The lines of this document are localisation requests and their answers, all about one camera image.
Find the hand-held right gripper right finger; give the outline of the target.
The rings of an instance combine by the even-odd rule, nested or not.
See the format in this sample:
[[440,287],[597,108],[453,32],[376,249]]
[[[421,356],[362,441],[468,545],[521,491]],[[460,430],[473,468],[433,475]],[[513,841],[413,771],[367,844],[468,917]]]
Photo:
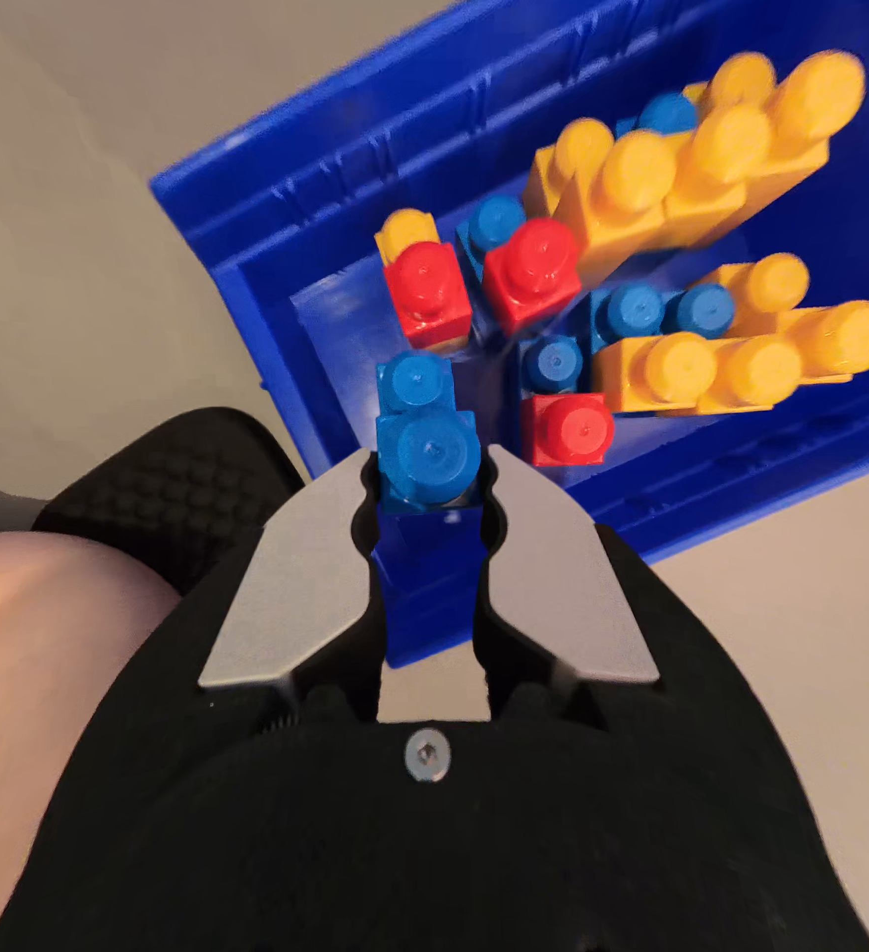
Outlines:
[[597,525],[572,497],[499,445],[478,487],[485,548],[473,649],[489,696],[541,684],[657,684],[658,666]]

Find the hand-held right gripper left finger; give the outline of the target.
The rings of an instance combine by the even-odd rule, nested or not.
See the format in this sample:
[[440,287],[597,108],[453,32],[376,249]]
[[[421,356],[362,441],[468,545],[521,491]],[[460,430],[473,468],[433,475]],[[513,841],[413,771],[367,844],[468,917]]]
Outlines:
[[318,686],[379,702],[388,647],[373,553],[377,455],[360,448],[266,522],[198,685],[273,687],[289,704]]

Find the blue plastic bin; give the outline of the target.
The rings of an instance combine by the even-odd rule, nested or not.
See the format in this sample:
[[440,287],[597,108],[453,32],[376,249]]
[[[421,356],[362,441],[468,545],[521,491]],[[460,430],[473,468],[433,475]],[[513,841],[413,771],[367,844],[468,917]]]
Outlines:
[[[582,293],[512,338],[517,350],[535,337],[576,337],[579,393],[594,393],[592,292],[635,282],[683,291],[722,265],[790,253],[810,274],[797,308],[869,301],[869,2],[463,4],[161,173],[153,190],[213,276],[317,478],[369,447],[348,424],[292,297],[381,259],[374,234],[393,211],[430,213],[485,296],[486,258],[465,253],[456,229],[490,196],[521,202],[535,152],[573,120],[614,129],[656,95],[711,80],[735,54],[764,54],[782,82],[831,50],[858,56],[867,92],[820,172],[711,244],[639,252],[596,282],[579,253]],[[645,557],[869,470],[869,371],[802,387],[770,411],[611,413],[601,465],[527,464]],[[470,639],[485,558],[481,503],[478,479],[457,507],[397,515],[379,503],[373,560],[390,666]]]

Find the person's right forearm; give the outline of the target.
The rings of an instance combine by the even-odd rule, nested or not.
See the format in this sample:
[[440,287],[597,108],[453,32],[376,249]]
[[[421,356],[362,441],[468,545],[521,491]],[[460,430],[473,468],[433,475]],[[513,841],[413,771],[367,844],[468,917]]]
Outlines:
[[179,601],[102,544],[0,532],[0,914],[95,709]]

